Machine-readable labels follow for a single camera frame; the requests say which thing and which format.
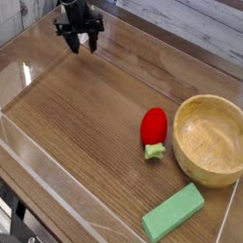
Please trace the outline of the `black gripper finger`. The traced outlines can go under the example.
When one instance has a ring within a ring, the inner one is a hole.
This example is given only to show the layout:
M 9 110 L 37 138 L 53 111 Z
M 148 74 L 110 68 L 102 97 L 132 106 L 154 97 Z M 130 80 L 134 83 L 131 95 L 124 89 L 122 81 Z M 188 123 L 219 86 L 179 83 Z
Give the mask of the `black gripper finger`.
M 98 40 L 98 32 L 90 32 L 88 34 L 89 38 L 89 47 L 91 50 L 91 53 L 94 53 L 97 50 L 97 40 Z
M 76 33 L 69 33 L 63 35 L 64 39 L 66 40 L 67 44 L 69 45 L 71 51 L 73 53 L 77 53 L 80 50 L 80 42 L 78 35 Z

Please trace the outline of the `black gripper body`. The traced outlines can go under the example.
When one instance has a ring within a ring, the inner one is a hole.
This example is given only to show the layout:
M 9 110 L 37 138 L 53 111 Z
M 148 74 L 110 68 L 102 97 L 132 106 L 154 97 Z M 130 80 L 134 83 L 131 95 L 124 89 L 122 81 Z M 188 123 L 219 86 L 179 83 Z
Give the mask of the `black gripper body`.
M 87 0 L 60 0 L 60 3 L 65 12 L 54 19 L 58 36 L 105 30 L 102 14 L 91 9 Z

